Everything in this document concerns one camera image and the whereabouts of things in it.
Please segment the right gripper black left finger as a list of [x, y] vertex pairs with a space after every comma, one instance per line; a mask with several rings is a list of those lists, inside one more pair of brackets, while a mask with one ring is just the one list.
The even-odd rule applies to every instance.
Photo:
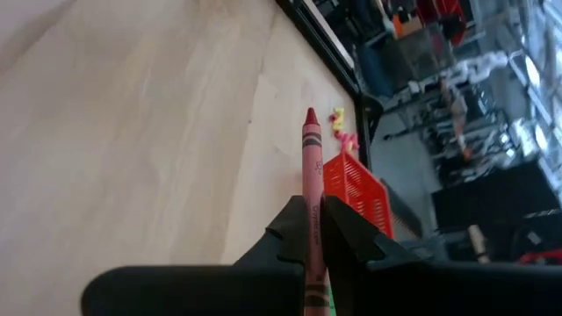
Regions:
[[84, 315], [301, 315], [306, 203], [293, 196], [231, 265], [125, 266], [96, 276]]

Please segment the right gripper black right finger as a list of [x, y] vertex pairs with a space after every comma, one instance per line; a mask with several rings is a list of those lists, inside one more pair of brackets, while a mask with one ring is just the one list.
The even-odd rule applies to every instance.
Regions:
[[338, 197], [322, 206], [339, 315], [560, 315], [561, 269], [422, 259]]

